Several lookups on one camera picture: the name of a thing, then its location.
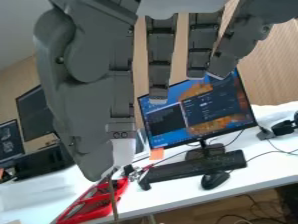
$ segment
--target keyboard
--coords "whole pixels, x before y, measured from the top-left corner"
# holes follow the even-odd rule
[[[243,152],[242,150],[235,150],[207,158],[151,167],[143,178],[141,178],[139,185],[143,183],[147,185],[166,180],[211,174],[217,171],[241,169],[246,166]]]

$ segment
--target computer mouse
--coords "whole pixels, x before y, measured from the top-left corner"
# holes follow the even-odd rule
[[[205,190],[211,190],[219,186],[227,179],[230,174],[225,171],[218,171],[213,174],[205,174],[201,181],[201,186]]]

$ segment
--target red tray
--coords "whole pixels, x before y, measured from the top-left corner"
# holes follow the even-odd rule
[[[127,178],[113,181],[114,200],[127,187]],[[74,224],[107,216],[111,212],[109,183],[92,186],[57,218],[57,224]]]

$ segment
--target computer monitor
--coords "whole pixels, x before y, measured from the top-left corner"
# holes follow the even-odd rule
[[[169,88],[167,102],[138,97],[150,148],[170,148],[256,125],[238,70],[225,80],[205,76]]]
[[[13,159],[25,154],[17,120],[0,124],[0,168],[13,166]]]
[[[53,115],[41,86],[17,97],[16,105],[25,142],[54,132]]]

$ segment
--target gray robot arm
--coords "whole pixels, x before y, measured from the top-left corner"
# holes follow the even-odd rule
[[[151,103],[165,103],[167,98],[177,23],[173,12],[190,12],[187,77],[194,79],[206,72],[223,79],[256,41],[266,38],[271,25],[298,15],[296,0],[241,0],[213,51],[225,2],[52,0],[53,9],[34,27],[37,71],[54,129],[89,180],[102,179],[133,159],[137,14],[151,15],[146,17]],[[154,10],[158,4],[169,5],[170,10]]]

